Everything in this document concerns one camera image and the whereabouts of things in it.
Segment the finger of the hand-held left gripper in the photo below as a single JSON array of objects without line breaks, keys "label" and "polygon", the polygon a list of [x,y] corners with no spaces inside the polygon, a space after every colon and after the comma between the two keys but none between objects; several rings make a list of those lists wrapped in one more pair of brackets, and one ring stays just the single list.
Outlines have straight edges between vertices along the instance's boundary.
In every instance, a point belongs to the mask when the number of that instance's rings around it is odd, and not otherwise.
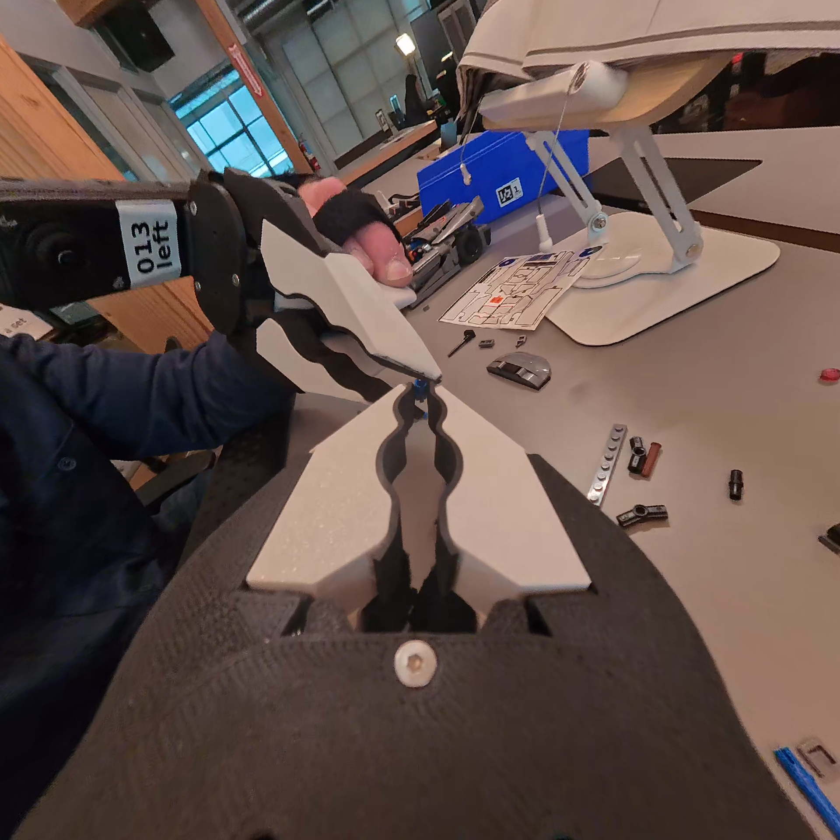
[{"label": "finger of the hand-held left gripper", "polygon": [[259,250],[277,311],[305,301],[385,367],[441,382],[443,374],[426,344],[356,258],[317,255],[268,220],[262,223]]},{"label": "finger of the hand-held left gripper", "polygon": [[322,341],[314,318],[277,313],[256,331],[256,351],[300,393],[373,404],[392,390],[347,355]]}]

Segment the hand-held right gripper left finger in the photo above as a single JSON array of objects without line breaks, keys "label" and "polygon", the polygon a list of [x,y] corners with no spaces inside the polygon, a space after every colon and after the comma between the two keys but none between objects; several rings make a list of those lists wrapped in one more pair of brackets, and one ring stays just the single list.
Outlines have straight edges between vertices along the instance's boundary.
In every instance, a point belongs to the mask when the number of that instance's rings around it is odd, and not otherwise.
[{"label": "hand-held right gripper left finger", "polygon": [[412,574],[395,479],[406,467],[413,387],[399,385],[315,446],[246,575],[258,592],[373,604],[407,616]]}]

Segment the white book stand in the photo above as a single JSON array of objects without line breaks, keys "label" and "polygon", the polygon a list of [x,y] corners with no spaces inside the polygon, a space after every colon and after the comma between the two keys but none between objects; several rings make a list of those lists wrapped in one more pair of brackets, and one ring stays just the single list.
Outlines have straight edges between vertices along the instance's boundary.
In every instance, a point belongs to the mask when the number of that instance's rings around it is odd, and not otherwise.
[{"label": "white book stand", "polygon": [[[649,59],[627,70],[588,60],[480,100],[487,129],[525,132],[583,223],[556,246],[583,267],[547,313],[573,341],[620,343],[778,261],[773,242],[698,224],[649,128],[692,99],[729,60],[725,53]],[[560,149],[553,134],[560,129],[605,132],[648,213],[606,214]]]}]

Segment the person's left forearm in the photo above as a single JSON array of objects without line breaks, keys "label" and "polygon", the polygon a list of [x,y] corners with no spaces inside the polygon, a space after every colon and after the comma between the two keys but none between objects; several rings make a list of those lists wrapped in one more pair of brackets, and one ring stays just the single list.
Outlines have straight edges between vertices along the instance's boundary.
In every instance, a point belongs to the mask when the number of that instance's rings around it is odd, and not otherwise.
[{"label": "person's left forearm", "polygon": [[107,459],[215,448],[285,409],[292,389],[214,331],[194,350],[132,353],[2,337],[2,468],[55,454],[77,424]]}]

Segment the long wooden counter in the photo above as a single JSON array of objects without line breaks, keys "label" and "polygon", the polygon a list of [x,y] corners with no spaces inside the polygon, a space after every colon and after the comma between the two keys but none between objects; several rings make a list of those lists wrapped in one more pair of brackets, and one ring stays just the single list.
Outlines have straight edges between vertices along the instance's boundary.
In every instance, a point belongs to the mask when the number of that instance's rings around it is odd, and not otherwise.
[{"label": "long wooden counter", "polygon": [[337,177],[346,186],[363,188],[439,140],[434,120],[405,129],[345,165]]}]

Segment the instruction sheet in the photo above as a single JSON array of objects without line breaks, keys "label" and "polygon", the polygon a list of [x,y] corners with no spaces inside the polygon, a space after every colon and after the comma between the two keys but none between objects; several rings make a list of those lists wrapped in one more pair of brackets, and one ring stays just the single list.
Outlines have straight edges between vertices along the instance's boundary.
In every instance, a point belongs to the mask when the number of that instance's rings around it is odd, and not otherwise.
[{"label": "instruction sheet", "polygon": [[439,318],[464,328],[535,330],[601,246],[503,259]]}]

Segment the person's left hand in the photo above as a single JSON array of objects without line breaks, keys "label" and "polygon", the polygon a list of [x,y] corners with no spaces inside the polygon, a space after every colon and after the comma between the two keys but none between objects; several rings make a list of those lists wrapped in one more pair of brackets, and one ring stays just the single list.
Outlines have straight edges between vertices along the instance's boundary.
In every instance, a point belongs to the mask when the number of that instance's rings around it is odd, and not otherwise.
[{"label": "person's left hand", "polygon": [[320,234],[357,258],[377,282],[392,288],[411,283],[413,265],[402,239],[372,195],[336,177],[306,177],[297,191]]}]

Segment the white paper note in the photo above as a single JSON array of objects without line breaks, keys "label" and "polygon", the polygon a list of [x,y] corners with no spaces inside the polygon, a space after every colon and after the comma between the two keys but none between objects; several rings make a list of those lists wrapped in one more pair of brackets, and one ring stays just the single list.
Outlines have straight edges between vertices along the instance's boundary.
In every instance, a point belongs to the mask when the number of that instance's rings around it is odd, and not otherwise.
[{"label": "white paper note", "polygon": [[53,327],[31,311],[1,306],[1,335],[11,338],[26,334],[41,340],[53,331]]}]

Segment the long grey lego plate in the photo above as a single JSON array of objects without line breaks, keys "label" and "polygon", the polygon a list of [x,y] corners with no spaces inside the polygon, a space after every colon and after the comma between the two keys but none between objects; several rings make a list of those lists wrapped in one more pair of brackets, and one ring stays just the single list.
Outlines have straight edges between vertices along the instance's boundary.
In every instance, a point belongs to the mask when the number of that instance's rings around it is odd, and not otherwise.
[{"label": "long grey lego plate", "polygon": [[600,508],[603,504],[613,474],[616,471],[616,465],[621,459],[626,437],[626,425],[616,423],[611,427],[602,450],[601,459],[595,469],[595,475],[591,481],[590,489],[586,495],[589,502],[597,508]]}]

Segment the dark grey curved lego windshield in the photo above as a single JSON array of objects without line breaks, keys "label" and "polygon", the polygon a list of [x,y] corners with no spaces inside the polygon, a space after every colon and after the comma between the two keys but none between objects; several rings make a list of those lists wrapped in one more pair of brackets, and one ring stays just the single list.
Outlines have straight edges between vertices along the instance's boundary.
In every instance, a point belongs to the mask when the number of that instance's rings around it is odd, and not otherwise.
[{"label": "dark grey curved lego windshield", "polygon": [[534,353],[505,353],[486,367],[490,375],[538,392],[551,380],[550,363]]}]

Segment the large paned window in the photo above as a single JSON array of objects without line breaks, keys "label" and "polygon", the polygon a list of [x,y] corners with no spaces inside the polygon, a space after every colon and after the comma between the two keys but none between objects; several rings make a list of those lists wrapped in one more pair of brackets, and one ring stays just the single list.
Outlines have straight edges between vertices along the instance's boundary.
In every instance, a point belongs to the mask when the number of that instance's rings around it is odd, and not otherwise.
[{"label": "large paned window", "polygon": [[233,167],[255,177],[294,171],[253,95],[234,72],[202,91],[183,91],[170,105],[216,171]]}]

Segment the wooden slat panel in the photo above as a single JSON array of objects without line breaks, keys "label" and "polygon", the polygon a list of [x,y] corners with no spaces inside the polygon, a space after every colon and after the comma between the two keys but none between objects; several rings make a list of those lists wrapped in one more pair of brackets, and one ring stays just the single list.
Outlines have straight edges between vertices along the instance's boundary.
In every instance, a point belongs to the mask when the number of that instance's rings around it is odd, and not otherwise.
[{"label": "wooden slat panel", "polygon": [[[2,176],[26,179],[121,181],[123,176],[87,132],[1,40]],[[190,277],[140,290],[93,298],[88,303],[147,353],[163,351],[176,337],[195,348],[213,330],[198,307]]]}]

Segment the partly built lego car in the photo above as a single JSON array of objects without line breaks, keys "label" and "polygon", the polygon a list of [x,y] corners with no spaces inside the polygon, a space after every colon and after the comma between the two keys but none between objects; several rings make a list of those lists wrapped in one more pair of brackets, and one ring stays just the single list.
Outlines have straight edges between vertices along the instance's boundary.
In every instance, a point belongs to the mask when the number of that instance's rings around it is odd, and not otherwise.
[{"label": "partly built lego car", "polygon": [[446,201],[427,213],[403,238],[413,265],[409,287],[415,299],[398,304],[400,308],[419,306],[484,254],[490,245],[490,226],[477,222],[483,211],[480,196],[458,205]]}]

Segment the wooden post with red sign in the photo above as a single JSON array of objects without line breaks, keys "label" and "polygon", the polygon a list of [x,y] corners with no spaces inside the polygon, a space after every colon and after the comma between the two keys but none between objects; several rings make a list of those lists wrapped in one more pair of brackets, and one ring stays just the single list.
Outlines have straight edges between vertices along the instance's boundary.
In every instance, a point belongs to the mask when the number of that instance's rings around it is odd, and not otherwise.
[{"label": "wooden post with red sign", "polygon": [[275,103],[270,90],[249,57],[238,29],[233,25],[234,16],[227,4],[218,1],[195,1],[195,5],[210,27],[216,41],[223,48],[226,58],[254,97],[259,110],[276,135],[283,151],[286,152],[294,170],[302,174],[311,174],[312,168],[308,159],[301,151],[298,141]]}]

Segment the blue bin with white label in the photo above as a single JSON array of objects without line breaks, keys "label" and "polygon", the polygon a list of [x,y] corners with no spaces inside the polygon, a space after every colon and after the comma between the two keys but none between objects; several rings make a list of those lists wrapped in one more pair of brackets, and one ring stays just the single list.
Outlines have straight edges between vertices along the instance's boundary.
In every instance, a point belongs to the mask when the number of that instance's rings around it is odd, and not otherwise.
[{"label": "blue bin with white label", "polygon": [[490,224],[520,209],[537,210],[558,192],[551,175],[542,181],[543,162],[527,144],[523,132],[486,131],[464,146],[450,150],[417,174],[418,195],[425,214],[437,205],[469,203],[480,196],[484,211],[478,224]]}]

